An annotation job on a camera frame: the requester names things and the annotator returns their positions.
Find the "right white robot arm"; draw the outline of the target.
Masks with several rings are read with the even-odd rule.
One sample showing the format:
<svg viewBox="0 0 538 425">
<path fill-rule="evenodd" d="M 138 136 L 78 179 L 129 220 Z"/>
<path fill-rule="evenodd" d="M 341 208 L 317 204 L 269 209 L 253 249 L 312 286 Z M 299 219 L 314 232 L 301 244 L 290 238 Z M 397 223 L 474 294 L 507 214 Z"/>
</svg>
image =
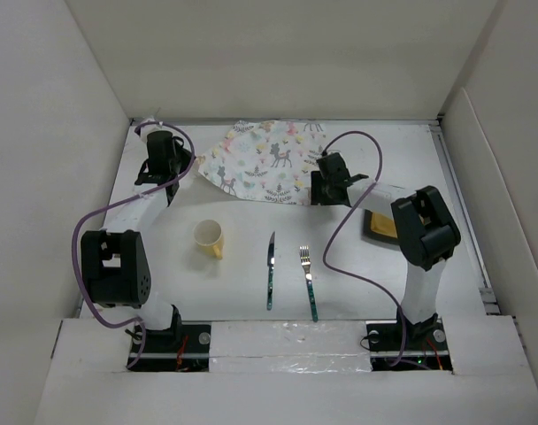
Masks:
<svg viewBox="0 0 538 425">
<path fill-rule="evenodd" d="M 436 297 L 446 261 L 461 235 L 440 191 L 434 186 L 412 190 L 351 175 L 338 152 L 317 160 L 311 172 L 314 205 L 346 205 L 393 222 L 396 244 L 407 260 L 403 321 L 395 326 L 396 341 L 407 349 L 427 338 L 437 321 Z"/>
</svg>

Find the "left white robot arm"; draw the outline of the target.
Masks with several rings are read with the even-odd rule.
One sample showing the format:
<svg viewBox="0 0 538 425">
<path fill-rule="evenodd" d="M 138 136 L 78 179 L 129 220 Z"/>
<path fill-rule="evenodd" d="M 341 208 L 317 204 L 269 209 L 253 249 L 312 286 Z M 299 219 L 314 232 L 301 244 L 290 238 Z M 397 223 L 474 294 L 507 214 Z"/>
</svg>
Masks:
<svg viewBox="0 0 538 425">
<path fill-rule="evenodd" d="M 152 289 L 143 234 L 174 200 L 181 179 L 195 160 L 190 138 L 174 126 L 152 121 L 139 125 L 147 158 L 134 180 L 132 194 L 115 204 L 117 214 L 98 230 L 87 231 L 77 247 L 80 262 L 75 273 L 81 292 L 95 318 L 108 328 L 114 323 L 102 308 L 119 308 L 140 329 L 137 338 L 150 337 L 164 351 L 177 349 L 183 338 L 178 309 Z"/>
</svg>

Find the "floral animal print cloth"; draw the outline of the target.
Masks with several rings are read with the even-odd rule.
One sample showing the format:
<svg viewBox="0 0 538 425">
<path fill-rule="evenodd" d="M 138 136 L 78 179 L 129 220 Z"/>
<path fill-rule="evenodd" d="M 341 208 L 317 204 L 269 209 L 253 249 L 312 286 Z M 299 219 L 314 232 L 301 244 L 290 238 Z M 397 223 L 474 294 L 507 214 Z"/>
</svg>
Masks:
<svg viewBox="0 0 538 425">
<path fill-rule="evenodd" d="M 309 205 L 311 172 L 326 144 L 319 122 L 239 120 L 198 157 L 198 173 L 242 200 Z"/>
</svg>

